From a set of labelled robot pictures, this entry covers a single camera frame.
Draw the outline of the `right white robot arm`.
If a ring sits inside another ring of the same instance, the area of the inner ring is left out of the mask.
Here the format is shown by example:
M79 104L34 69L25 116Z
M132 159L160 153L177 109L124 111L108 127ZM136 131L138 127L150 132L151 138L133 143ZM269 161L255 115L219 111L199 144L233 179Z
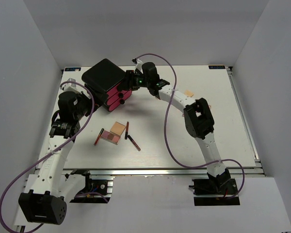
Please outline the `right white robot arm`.
M147 88L152 96L183 113L186 131L196 140L205 159L210 190L222 193L231 177L215 143L214 119L207 101L204 98L195 100L161 79L153 62L143 63L139 59L133 62L135 68L126 72L122 89L135 91Z

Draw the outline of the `red lip gloss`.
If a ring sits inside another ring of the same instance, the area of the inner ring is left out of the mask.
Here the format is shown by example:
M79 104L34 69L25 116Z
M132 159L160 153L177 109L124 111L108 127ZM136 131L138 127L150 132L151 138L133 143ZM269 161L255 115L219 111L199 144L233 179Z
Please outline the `red lip gloss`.
M129 122L127 121L125 128L125 140L127 140L128 138L128 133L129 133Z
M138 151L141 150L141 148L137 145L137 143L134 141L134 139L133 139L130 135L128 135L128 139L130 140L130 142L135 146L135 148L136 148Z

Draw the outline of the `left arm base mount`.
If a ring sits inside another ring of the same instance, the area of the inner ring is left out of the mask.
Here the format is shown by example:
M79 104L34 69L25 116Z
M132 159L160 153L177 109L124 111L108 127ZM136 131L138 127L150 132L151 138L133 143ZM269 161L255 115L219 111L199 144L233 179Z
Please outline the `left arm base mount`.
M108 191L109 181L106 179L93 179L90 170L75 169L65 174L67 181L71 175L81 175L85 177L85 186L76 194L70 203L108 203L111 194Z

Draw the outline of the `beige foundation tube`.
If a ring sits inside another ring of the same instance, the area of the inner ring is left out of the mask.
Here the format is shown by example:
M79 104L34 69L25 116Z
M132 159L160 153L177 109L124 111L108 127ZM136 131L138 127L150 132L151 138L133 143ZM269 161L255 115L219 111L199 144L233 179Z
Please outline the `beige foundation tube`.
M185 94L186 96L188 96L188 97L193 97L193 96L194 96L194 93L191 92L191 91L189 91L189 90L186 90L186 91L184 92L184 94Z

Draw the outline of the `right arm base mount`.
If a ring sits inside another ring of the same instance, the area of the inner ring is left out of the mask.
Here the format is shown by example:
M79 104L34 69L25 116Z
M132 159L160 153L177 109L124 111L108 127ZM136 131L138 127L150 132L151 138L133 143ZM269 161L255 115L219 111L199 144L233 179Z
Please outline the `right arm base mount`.
M222 189L217 190L208 179L194 179L189 189L194 194L195 206L239 206L238 188L231 179Z

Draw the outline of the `red lip gloss tube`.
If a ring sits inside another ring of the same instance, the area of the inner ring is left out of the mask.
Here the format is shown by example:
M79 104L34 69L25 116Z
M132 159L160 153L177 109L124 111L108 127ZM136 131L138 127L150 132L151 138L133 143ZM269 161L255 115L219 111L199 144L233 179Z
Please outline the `red lip gloss tube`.
M98 134L98 136L97 136L97 138L96 138L96 140L95 140L95 142L94 142L94 146L96 146L97 143L99 142L99 140L100 140L100 138L101 138L103 132L104 132L104 128L102 128L102 129L100 130L100 132L99 132L99 134Z

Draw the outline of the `black pink drawer organizer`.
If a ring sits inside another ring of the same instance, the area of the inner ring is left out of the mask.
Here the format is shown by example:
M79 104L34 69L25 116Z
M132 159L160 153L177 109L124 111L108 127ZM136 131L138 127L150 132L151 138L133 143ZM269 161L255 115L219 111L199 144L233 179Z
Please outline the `black pink drawer organizer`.
M82 81L94 97L95 105L111 112L132 95L132 91L119 91L125 71L105 58L82 74Z

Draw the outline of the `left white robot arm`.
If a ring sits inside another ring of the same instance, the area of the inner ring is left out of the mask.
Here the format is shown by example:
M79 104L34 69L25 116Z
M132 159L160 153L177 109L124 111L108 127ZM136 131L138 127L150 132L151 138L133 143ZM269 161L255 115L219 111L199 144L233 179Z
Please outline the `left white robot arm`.
M62 183L62 171L76 136L84 129L80 125L83 117L90 118L95 102L89 90L79 92L65 86L59 95L58 110L51 120L47 154L41 161L37 178L27 193L21 193L19 206L28 222L40 224L62 224L68 203L80 191L89 193L93 182L84 175L68 175Z

